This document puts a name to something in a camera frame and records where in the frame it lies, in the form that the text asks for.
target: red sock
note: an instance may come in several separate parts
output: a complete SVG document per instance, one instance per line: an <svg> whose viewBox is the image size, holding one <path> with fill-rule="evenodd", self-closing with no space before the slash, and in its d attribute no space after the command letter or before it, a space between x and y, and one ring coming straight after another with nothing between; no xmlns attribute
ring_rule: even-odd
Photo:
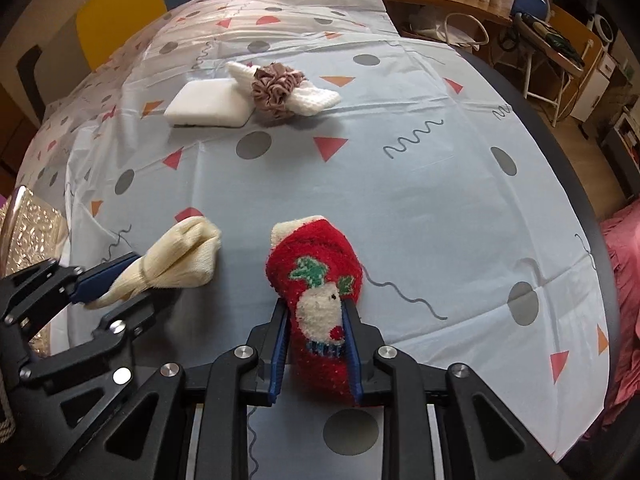
<svg viewBox="0 0 640 480"><path fill-rule="evenodd" d="M322 218L308 220L274 228L294 230L271 251L267 278L292 313L290 352L298 375L316 390L352 399L340 298L358 301L362 269L338 229Z"/></svg>

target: green antler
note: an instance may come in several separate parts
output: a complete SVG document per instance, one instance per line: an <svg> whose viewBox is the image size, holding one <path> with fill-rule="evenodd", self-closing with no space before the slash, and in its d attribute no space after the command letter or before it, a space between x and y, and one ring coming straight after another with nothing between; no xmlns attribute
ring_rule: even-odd
<svg viewBox="0 0 640 480"><path fill-rule="evenodd" d="M353 276L340 276L338 278L338 292L341 296L353 293L353 282L355 278Z"/></svg>
<svg viewBox="0 0 640 480"><path fill-rule="evenodd" d="M310 288L324 284L324 277L329 268L311 256L301 256L296 260L297 269L289 273L292 280L306 280Z"/></svg>

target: blue gripper pad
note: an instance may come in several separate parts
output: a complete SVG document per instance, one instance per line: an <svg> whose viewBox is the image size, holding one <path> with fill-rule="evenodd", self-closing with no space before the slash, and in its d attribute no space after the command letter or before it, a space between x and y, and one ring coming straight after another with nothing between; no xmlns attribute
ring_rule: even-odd
<svg viewBox="0 0 640 480"><path fill-rule="evenodd" d="M360 373L360 356L358 355L358 348L353 336L353 329L351 328L349 316L344 305L342 306L342 328L344 330L344 351L347 360L349 389L356 404L360 404L364 394L362 389L362 375Z"/></svg>
<svg viewBox="0 0 640 480"><path fill-rule="evenodd" d="M73 303L90 303L107 292L122 271L140 257L139 254L129 253L112 262L106 262L89 269L78 278L76 290L69 295Z"/></svg>
<svg viewBox="0 0 640 480"><path fill-rule="evenodd" d="M269 383L269 402L274 404L282 389L282 377L284 375L284 365L287 359L287 349L289 348L289 315L282 316L278 338L271 357L271 381Z"/></svg>

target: embossed gold box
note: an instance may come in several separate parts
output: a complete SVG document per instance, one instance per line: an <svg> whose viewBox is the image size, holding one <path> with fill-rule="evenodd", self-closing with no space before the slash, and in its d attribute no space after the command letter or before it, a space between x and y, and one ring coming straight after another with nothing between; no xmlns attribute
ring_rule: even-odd
<svg viewBox="0 0 640 480"><path fill-rule="evenodd" d="M59 211L17 187L0 209L0 278L48 258L60 257L68 230ZM31 341L38 354L49 354L49 325Z"/></svg>

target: pink cloth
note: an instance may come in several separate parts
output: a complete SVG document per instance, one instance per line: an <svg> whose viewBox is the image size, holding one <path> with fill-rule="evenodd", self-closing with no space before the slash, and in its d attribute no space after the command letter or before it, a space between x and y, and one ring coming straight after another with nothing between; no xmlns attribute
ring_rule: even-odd
<svg viewBox="0 0 640 480"><path fill-rule="evenodd" d="M603 426L611 424L640 391L640 200L601 225L620 304L620 358L605 400Z"/></svg>

